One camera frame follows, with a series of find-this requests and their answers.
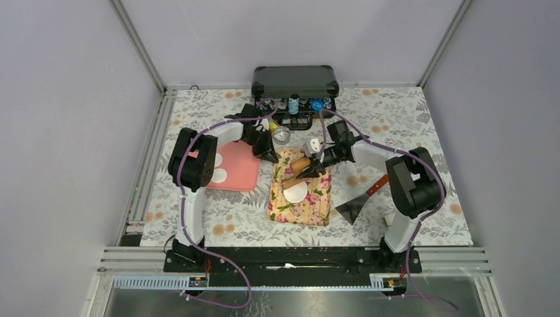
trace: black carrying case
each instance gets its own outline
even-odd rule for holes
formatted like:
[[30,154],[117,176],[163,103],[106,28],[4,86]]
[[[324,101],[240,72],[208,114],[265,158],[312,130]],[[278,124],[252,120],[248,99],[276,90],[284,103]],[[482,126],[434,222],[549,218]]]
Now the black carrying case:
[[[334,70],[328,65],[257,67],[251,86],[255,105],[262,98],[274,98],[279,102],[279,109],[273,119],[291,130],[309,129],[313,117],[318,118],[318,112],[311,108],[314,99],[322,99],[325,109],[336,111],[335,98],[339,90]],[[294,94],[299,97],[300,106],[298,114],[292,115],[288,112],[288,98]],[[273,106],[263,105],[260,110],[263,114],[269,114]],[[324,117],[330,118],[332,115],[324,114]]]

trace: black rail base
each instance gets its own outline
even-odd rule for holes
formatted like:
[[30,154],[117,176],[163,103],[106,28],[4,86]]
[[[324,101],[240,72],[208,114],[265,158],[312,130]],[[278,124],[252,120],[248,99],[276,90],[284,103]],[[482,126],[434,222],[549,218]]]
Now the black rail base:
[[[241,274],[226,261],[198,252],[192,247],[188,249],[167,251],[164,272],[204,274],[207,266],[210,265],[209,272],[212,278],[209,286],[245,286]],[[403,266],[403,263],[386,265],[386,255],[379,248],[209,247],[206,249],[235,262],[243,269],[251,285],[256,287],[368,287],[371,285],[369,274],[400,274]],[[418,252],[415,250],[411,251],[409,268],[410,273],[422,272]]]

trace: white wall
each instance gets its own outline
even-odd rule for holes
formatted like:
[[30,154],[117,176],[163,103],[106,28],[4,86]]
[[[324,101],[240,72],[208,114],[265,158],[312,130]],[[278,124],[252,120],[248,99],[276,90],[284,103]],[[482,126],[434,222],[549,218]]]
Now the white wall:
[[250,85],[262,65],[416,83],[461,0],[125,0],[168,85]]
[[1,1],[0,43],[0,316],[78,316],[158,92],[108,1]]
[[425,93],[508,317],[557,316],[560,3],[474,1]]

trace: floral tablecloth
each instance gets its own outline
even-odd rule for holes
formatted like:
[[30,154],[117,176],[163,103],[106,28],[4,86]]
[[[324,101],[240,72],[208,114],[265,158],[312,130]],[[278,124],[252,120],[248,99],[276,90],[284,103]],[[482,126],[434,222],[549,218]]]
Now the floral tablecloth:
[[[141,246],[163,246],[176,232],[178,197],[167,174],[169,156],[182,127],[203,129],[241,111],[251,103],[250,90],[179,90],[161,153]],[[380,143],[410,150],[430,151],[448,196],[439,213],[424,221],[416,245],[471,245],[472,239],[422,90],[417,87],[346,88],[336,98],[337,111]],[[307,131],[294,131],[285,147],[298,148],[311,137],[321,137],[315,122]],[[333,167],[332,209],[326,227],[278,223],[267,217],[273,164],[261,162],[257,187],[251,192],[207,190],[203,211],[207,246],[376,246],[387,228],[383,216],[396,208],[389,186],[384,186],[364,206],[351,226],[334,207],[361,195],[381,171],[344,162]]]

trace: orange spatula handle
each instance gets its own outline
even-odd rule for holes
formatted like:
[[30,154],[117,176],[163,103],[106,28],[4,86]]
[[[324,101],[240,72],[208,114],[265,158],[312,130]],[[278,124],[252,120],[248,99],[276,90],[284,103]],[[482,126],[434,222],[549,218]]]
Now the orange spatula handle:
[[383,185],[387,184],[387,182],[389,182],[389,175],[385,174],[377,183],[373,184],[373,186],[367,190],[366,194],[369,196],[375,194]]

